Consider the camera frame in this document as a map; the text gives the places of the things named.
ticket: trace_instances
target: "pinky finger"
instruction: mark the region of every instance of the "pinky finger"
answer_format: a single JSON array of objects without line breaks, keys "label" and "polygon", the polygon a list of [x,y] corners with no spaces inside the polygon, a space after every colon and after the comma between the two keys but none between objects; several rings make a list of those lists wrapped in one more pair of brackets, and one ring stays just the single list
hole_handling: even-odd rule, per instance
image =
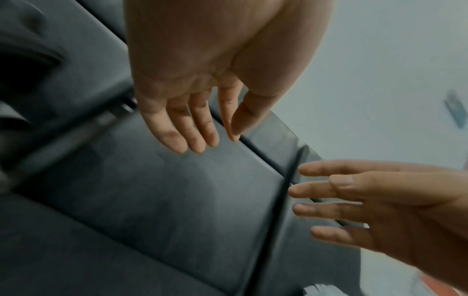
[{"label": "pinky finger", "polygon": [[368,228],[314,226],[311,233],[321,241],[379,252]]}]

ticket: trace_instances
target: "sofa cushion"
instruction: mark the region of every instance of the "sofa cushion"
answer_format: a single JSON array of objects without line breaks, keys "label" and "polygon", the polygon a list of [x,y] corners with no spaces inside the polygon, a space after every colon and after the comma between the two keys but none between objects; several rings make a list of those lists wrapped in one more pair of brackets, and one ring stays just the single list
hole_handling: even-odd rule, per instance
[{"label": "sofa cushion", "polygon": [[125,21],[123,17],[123,0],[77,0],[96,16],[109,30],[120,39],[125,40]]},{"label": "sofa cushion", "polygon": [[179,156],[132,114],[17,191],[234,294],[283,177],[220,136],[215,149]]},{"label": "sofa cushion", "polygon": [[[244,88],[239,103],[246,93],[247,89]],[[209,103],[213,117],[222,122],[216,88],[213,89]],[[243,134],[241,141],[283,176],[301,146],[297,136],[273,112],[258,126]]]},{"label": "sofa cushion", "polygon": [[291,210],[296,202],[288,199],[262,280],[254,288],[255,295],[301,295],[304,287],[326,284],[349,296],[362,296],[361,251],[312,239],[312,226],[340,225],[335,221],[296,217]]},{"label": "sofa cushion", "polygon": [[132,87],[127,47],[75,0],[30,0],[47,19],[44,38],[66,62],[23,97],[7,100],[34,126],[105,104],[109,89]]},{"label": "sofa cushion", "polygon": [[20,196],[0,197],[0,295],[221,292]]}]

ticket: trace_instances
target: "fingernail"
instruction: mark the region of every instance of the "fingernail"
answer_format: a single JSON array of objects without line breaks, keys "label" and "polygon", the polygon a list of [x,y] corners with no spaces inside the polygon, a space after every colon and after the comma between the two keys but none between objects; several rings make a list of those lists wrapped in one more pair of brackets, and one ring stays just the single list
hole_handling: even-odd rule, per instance
[{"label": "fingernail", "polygon": [[331,175],[330,183],[340,187],[351,186],[354,185],[354,178],[350,175]]}]

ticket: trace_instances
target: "black leather sofa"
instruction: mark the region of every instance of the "black leather sofa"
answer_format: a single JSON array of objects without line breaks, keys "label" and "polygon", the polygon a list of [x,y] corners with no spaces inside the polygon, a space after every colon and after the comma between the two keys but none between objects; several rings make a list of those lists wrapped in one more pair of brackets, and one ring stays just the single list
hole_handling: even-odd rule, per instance
[{"label": "black leather sofa", "polygon": [[[57,104],[39,126],[70,117],[69,107],[102,108],[95,93],[129,96],[121,0],[34,3],[60,23],[54,36],[81,46],[30,95]],[[210,107],[219,118],[214,99]],[[337,222],[291,212],[297,165],[319,157],[273,113],[240,143],[215,125],[219,147],[179,156],[129,112],[1,196],[0,295],[289,296],[322,283],[360,296],[360,251],[309,235]]]}]

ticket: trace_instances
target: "human hand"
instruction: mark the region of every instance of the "human hand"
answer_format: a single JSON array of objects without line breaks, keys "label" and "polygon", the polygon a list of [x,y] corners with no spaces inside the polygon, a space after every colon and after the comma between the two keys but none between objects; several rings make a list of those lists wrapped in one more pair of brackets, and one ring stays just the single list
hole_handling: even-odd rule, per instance
[{"label": "human hand", "polygon": [[[218,87],[231,140],[258,124],[309,64],[334,0],[126,0],[127,41],[141,114],[175,152],[219,135],[207,99]],[[245,85],[249,92],[239,105]]]},{"label": "human hand", "polygon": [[292,186],[292,197],[362,204],[296,204],[296,215],[369,225],[312,227],[315,238],[382,252],[468,291],[467,172],[361,160],[318,161],[298,170],[304,176],[330,180]]}]

